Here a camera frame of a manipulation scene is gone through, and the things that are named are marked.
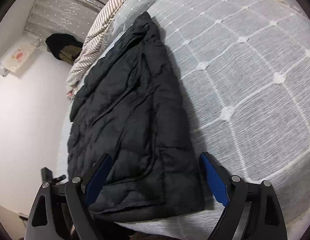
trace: black puffer jacket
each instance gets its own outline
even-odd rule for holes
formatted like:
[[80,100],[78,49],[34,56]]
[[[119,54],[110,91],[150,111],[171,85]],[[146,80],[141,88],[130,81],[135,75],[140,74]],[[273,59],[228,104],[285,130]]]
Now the black puffer jacket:
[[103,153],[115,159],[91,213],[129,222],[203,209],[178,81],[147,12],[90,70],[70,118],[70,178]]

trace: metal screw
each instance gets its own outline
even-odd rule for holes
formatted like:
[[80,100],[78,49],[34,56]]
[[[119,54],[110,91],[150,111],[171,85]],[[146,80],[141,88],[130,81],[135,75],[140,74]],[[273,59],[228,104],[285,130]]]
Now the metal screw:
[[234,176],[232,176],[232,181],[239,182],[240,181],[240,177],[234,175]]
[[47,188],[49,186],[49,183],[48,182],[44,182],[43,184],[42,184],[42,188]]
[[271,183],[270,183],[268,180],[264,180],[264,185],[265,185],[266,187],[269,187],[269,186],[271,185]]
[[78,183],[78,182],[80,182],[80,177],[74,177],[74,178],[72,179],[72,182],[73,182],[73,183]]

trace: white wall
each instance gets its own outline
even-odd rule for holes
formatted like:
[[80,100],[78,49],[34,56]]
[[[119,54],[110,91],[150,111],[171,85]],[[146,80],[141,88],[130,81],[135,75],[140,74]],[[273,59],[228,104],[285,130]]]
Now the white wall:
[[[34,0],[17,0],[0,24],[0,57],[23,33]],[[0,205],[29,214],[40,169],[56,170],[71,66],[36,51],[18,73],[0,76]]]

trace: bed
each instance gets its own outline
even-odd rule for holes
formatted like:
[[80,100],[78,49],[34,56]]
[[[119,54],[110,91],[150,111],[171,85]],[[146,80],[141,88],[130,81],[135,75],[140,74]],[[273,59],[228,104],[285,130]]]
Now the bed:
[[[271,181],[288,239],[300,239],[310,224],[310,21],[275,0],[126,0],[103,37],[107,49],[100,57],[144,11],[160,27],[180,81],[196,156],[208,151],[248,182]],[[58,176],[67,173],[70,128],[68,112]],[[201,212],[121,225],[207,239],[223,206],[207,189],[205,203]]]

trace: sheer curtain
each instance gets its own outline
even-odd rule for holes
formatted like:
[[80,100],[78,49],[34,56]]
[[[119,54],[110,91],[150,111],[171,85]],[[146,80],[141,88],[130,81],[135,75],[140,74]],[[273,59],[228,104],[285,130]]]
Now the sheer curtain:
[[83,41],[108,0],[36,0],[25,30],[44,38],[68,33]]

